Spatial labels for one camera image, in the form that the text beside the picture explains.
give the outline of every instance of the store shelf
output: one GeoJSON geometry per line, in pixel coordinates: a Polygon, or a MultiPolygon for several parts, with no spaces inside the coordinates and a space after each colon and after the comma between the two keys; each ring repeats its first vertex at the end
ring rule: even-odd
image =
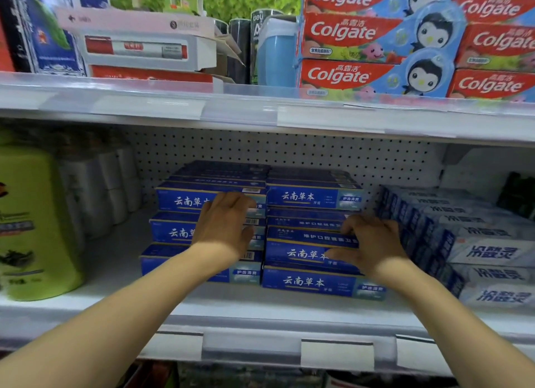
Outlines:
{"type": "Polygon", "coordinates": [[[383,96],[351,103],[307,99],[297,88],[0,74],[4,117],[101,123],[432,138],[535,141],[531,104],[383,96]]]}
{"type": "MultiPolygon", "coordinates": [[[[88,279],[81,288],[34,302],[10,301],[0,294],[0,348],[28,342],[137,279],[137,256],[150,243],[151,213],[147,209],[137,212],[110,236],[90,243],[84,255],[88,279]]],[[[523,344],[522,350],[535,358],[535,313],[486,311],[478,315],[501,335],[523,344]]],[[[344,353],[344,358],[351,353],[361,356],[356,370],[369,368],[371,352],[375,370],[413,372],[399,365],[414,364],[421,372],[448,373],[436,346],[425,343],[428,335],[422,324],[393,293],[385,302],[368,302],[204,283],[173,310],[160,332],[143,357],[322,368],[325,356],[318,353],[325,350],[325,344],[341,344],[347,350],[334,353],[344,353]],[[406,341],[397,345],[396,335],[419,341],[407,349],[406,341]],[[426,346],[419,350],[422,341],[426,346]],[[424,356],[426,369],[422,370],[418,364],[424,356]]],[[[347,369],[344,358],[338,364],[347,369]]],[[[336,366],[332,356],[328,360],[325,367],[336,366]]]]}

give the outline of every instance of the barcode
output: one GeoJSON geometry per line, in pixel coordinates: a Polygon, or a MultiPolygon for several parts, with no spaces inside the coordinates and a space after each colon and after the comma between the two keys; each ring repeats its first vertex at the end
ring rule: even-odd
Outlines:
{"type": "Polygon", "coordinates": [[[258,219],[245,218],[246,225],[257,225],[258,223],[260,223],[258,219]]]}
{"type": "Polygon", "coordinates": [[[244,256],[241,258],[242,260],[254,260],[255,258],[255,252],[245,252],[244,256]]]}

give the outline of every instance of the blue container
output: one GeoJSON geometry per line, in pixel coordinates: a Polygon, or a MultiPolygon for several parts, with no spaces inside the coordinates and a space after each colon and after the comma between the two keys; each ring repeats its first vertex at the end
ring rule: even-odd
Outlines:
{"type": "Polygon", "coordinates": [[[277,18],[264,21],[258,38],[258,85],[295,87],[298,23],[277,18]]]}

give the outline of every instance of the left hand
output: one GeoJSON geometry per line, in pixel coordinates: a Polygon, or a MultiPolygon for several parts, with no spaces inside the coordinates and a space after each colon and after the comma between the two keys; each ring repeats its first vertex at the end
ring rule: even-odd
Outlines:
{"type": "Polygon", "coordinates": [[[217,261],[228,263],[227,267],[235,263],[244,256],[254,235],[252,226],[244,228],[248,208],[256,208],[249,196],[240,192],[217,194],[212,202],[204,203],[191,244],[221,243],[227,248],[217,252],[217,261]]]}

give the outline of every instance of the pegboard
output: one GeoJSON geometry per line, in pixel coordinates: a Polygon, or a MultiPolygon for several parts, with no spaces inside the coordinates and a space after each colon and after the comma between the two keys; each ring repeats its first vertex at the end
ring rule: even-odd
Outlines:
{"type": "Polygon", "coordinates": [[[379,185],[438,186],[446,145],[425,141],[122,126],[137,154],[150,203],[154,187],[192,160],[253,162],[348,171],[375,207],[379,185]]]}

